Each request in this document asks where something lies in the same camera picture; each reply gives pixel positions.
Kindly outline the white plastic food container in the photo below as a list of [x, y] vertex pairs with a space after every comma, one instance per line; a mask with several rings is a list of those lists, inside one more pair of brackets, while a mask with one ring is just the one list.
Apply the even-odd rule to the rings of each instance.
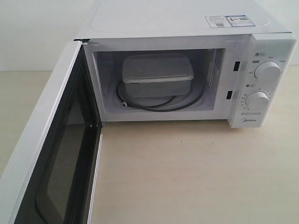
[[184, 54], [150, 54], [125, 58], [122, 65], [125, 93], [132, 98], [159, 98], [189, 93], [194, 78]]

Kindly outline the white microwave door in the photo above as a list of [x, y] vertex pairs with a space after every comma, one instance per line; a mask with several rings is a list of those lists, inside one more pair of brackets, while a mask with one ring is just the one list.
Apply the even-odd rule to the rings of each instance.
[[102, 143], [84, 44], [66, 44], [0, 178], [3, 224], [89, 224]]

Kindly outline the white Midea microwave oven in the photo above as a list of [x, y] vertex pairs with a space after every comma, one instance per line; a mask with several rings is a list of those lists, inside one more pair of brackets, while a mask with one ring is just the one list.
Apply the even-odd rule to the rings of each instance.
[[[255, 27], [210, 28], [205, 19], [242, 14]], [[252, 0], [98, 0], [75, 40], [84, 44], [102, 122], [225, 119], [232, 128], [263, 125], [297, 44], [290, 30]], [[203, 98], [176, 112], [123, 107], [116, 95], [123, 61], [150, 54], [184, 54], [193, 68], [189, 93], [161, 109], [187, 104], [205, 84]], [[260, 82], [254, 76], [266, 61], [281, 69], [274, 82]], [[245, 104], [256, 91], [269, 99], [263, 110]], [[150, 106], [171, 97], [128, 98]]]

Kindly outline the glass turntable plate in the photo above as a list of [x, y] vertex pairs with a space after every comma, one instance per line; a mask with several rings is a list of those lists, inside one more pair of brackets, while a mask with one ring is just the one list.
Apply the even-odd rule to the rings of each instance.
[[122, 92], [122, 90], [121, 90], [122, 85], [124, 85], [124, 83], [122, 81], [120, 81], [116, 87], [116, 95], [117, 95], [117, 98], [119, 99], [119, 101], [121, 102], [122, 106], [125, 108], [130, 107], [130, 108], [140, 109], [140, 110], [147, 111], [147, 112], [176, 112], [176, 111], [183, 110], [185, 108], [192, 106], [193, 104], [197, 103], [201, 98], [203, 98], [203, 96], [205, 94], [205, 90], [206, 90], [206, 85], [203, 84], [201, 92], [194, 100], [192, 100], [192, 101], [188, 102], [187, 104], [180, 106], [180, 107], [171, 108], [171, 109], [161, 109], [161, 107], [168, 105], [173, 100], [175, 100], [178, 96], [171, 96], [171, 98], [169, 98], [169, 100], [167, 100], [161, 104], [157, 104], [157, 105], [150, 105], [150, 106], [138, 105], [135, 102], [131, 101], [128, 98], [128, 96], [124, 92]]

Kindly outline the lower white timer knob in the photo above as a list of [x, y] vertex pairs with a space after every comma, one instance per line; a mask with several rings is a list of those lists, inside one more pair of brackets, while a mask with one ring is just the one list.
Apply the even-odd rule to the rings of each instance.
[[245, 104], [251, 110], [263, 110], [268, 106], [269, 99], [264, 92], [256, 91], [246, 97]]

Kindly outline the blue white label sticker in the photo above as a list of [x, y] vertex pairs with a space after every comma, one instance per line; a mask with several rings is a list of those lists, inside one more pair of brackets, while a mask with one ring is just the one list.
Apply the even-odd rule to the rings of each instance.
[[246, 15], [206, 16], [210, 28], [255, 27]]

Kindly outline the upper white power knob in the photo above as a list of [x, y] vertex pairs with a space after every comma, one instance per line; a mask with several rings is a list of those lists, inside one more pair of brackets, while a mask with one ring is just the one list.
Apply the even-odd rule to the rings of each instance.
[[266, 61], [257, 66], [254, 76], [260, 82], [274, 82], [281, 75], [281, 69], [273, 61]]

